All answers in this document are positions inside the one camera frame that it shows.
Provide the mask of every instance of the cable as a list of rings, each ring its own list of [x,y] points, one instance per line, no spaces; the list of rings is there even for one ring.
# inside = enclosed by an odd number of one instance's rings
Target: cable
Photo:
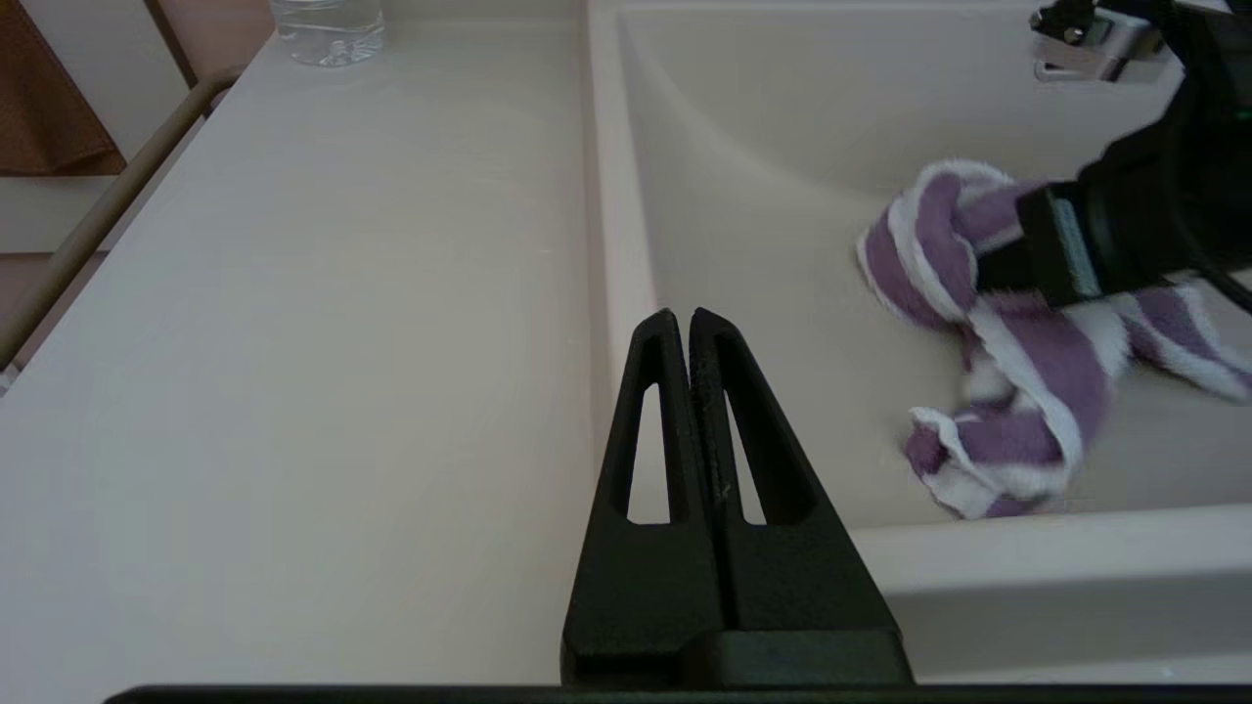
[[[1192,75],[1183,76],[1182,85],[1178,86],[1178,110],[1186,116],[1196,111],[1199,85]],[[1161,175],[1163,179],[1163,193],[1166,210],[1169,213],[1171,224],[1178,234],[1191,264],[1199,276],[1208,279],[1213,288],[1227,297],[1246,313],[1252,314],[1252,291],[1241,284],[1231,274],[1222,271],[1208,256],[1208,251],[1201,244],[1199,238],[1191,229],[1182,210],[1182,187],[1178,183],[1178,150],[1183,140],[1183,128],[1186,119],[1172,115],[1166,128],[1164,145],[1161,150]]]

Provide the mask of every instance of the brown wall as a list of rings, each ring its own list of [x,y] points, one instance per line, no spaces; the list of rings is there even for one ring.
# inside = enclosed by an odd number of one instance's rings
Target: brown wall
[[[274,31],[267,0],[160,0],[198,76],[247,64]]]

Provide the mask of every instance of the towel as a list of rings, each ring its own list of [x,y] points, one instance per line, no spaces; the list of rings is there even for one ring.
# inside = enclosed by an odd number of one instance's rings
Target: towel
[[[0,177],[111,175],[125,165],[18,0],[0,0]]]
[[[928,165],[858,242],[879,301],[959,334],[964,401],[913,408],[904,451],[934,499],[967,519],[1013,516],[1063,495],[1132,356],[1237,402],[1252,367],[1222,346],[1182,284],[1050,309],[1037,292],[975,289],[978,257],[1022,237],[1015,183],[980,162]]]

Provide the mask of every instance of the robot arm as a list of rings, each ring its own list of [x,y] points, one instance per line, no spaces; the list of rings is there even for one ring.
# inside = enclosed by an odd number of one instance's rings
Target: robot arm
[[[1231,277],[1252,267],[1252,16],[1058,0],[1030,26],[1062,70],[1123,80],[1168,46],[1186,78],[1159,120],[1018,200],[1025,236],[979,259],[979,288],[1037,288],[1062,307],[1199,274],[1252,313]]]

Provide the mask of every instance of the countertop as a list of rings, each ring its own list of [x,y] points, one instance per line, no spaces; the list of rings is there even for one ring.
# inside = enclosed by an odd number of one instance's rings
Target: countertop
[[[598,452],[572,21],[262,51],[0,406],[0,700],[555,683]]]

